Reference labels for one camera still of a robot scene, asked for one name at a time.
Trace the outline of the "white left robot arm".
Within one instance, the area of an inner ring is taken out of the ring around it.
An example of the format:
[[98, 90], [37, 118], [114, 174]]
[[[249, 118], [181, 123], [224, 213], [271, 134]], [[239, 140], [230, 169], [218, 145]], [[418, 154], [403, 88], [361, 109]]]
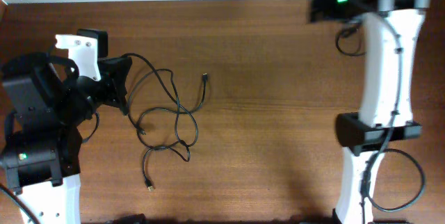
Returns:
[[108, 35], [97, 29], [58, 34], [56, 48], [17, 56], [1, 69], [13, 103], [1, 152], [8, 192], [25, 223], [79, 223], [79, 125], [103, 105], [128, 114], [125, 82], [132, 61], [108, 57]]

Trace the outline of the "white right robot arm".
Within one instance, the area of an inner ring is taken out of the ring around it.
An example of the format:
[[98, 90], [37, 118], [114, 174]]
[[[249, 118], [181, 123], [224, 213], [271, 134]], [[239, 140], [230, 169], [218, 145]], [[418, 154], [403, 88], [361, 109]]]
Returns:
[[364, 94], [359, 111], [342, 113], [335, 134], [343, 150], [333, 223], [373, 223], [375, 181], [389, 143], [418, 138], [410, 91], [416, 43], [430, 0], [311, 0], [310, 22], [366, 27]]

